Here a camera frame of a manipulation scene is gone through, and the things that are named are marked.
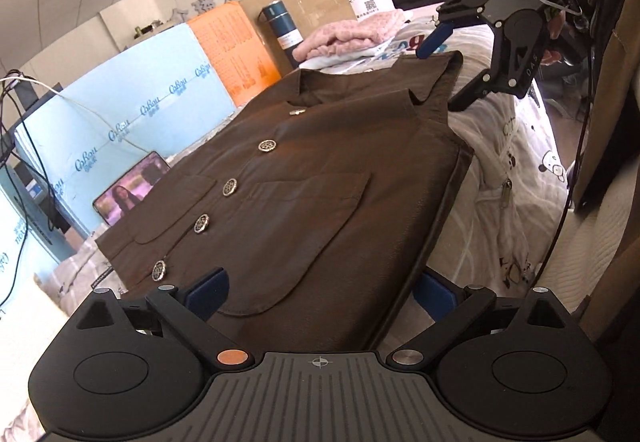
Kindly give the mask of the brown button vest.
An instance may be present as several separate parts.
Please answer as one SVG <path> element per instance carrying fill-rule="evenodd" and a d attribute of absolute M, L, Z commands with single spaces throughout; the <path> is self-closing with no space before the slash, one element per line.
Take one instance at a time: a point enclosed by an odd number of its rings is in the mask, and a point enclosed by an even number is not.
<path fill-rule="evenodd" d="M 296 70 L 103 233 L 129 297 L 177 286 L 255 353 L 376 347 L 473 152 L 448 124 L 459 52 L 353 75 Z"/>

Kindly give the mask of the white cartoon print quilt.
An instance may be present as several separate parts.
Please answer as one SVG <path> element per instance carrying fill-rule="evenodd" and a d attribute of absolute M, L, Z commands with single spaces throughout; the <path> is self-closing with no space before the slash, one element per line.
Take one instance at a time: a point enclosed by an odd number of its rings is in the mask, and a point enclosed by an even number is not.
<path fill-rule="evenodd" d="M 566 172 L 538 88 L 491 93 L 448 117 L 472 164 L 427 264 L 460 286 L 519 297 L 540 269 L 566 202 Z"/>

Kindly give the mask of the pink knitted sweater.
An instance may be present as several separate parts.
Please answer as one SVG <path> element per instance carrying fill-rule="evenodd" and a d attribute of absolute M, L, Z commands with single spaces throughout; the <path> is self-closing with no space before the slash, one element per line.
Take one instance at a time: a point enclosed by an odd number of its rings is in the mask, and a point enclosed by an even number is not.
<path fill-rule="evenodd" d="M 364 20 L 338 20 L 314 30 L 292 51 L 296 62 L 372 49 L 394 38 L 405 25 L 401 9 L 377 12 Z"/>

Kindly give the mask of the brown cardboard box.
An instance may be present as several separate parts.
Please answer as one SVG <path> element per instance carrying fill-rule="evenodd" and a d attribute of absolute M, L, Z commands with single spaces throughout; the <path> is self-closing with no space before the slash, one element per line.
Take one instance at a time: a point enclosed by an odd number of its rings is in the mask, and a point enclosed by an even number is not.
<path fill-rule="evenodd" d="M 276 35 L 262 16 L 262 9 L 275 1 L 283 2 L 304 38 L 322 25 L 356 18 L 349 0 L 241 0 L 240 6 L 254 25 L 282 76 L 288 74 L 293 67 L 281 49 Z"/>

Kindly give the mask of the smartphone playing video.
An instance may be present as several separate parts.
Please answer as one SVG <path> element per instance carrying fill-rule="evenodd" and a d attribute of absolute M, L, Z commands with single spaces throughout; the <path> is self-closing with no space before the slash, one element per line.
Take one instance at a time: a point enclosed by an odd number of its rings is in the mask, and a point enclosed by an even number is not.
<path fill-rule="evenodd" d="M 106 224 L 114 225 L 130 214 L 168 171 L 169 165 L 160 154 L 147 154 L 93 201 L 93 210 Z"/>

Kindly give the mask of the dark blue vacuum bottle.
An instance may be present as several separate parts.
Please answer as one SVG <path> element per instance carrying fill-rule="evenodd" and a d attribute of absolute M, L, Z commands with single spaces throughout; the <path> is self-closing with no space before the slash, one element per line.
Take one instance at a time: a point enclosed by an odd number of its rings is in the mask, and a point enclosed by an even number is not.
<path fill-rule="evenodd" d="M 293 56 L 293 51 L 303 42 L 304 38 L 297 28 L 291 14 L 281 0 L 276 0 L 264 6 L 258 15 L 261 23 L 267 23 L 276 37 L 281 50 L 293 67 L 299 61 Z"/>

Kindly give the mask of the orange cardboard box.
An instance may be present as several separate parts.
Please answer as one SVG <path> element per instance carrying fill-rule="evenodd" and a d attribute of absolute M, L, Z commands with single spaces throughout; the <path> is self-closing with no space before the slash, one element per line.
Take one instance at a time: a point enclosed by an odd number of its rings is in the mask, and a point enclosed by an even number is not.
<path fill-rule="evenodd" d="M 271 54 L 237 1 L 186 23 L 236 107 L 243 107 L 281 79 Z"/>

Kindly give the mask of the large light blue box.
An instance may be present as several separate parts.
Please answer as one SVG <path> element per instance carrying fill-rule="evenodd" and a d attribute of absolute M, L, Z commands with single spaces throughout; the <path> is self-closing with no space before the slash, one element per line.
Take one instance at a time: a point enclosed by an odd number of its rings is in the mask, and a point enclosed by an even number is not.
<path fill-rule="evenodd" d="M 235 111 L 191 28 L 180 24 L 122 52 L 53 95 L 15 128 L 21 156 L 44 174 L 82 236 L 92 203 L 151 152 L 169 158 Z"/>

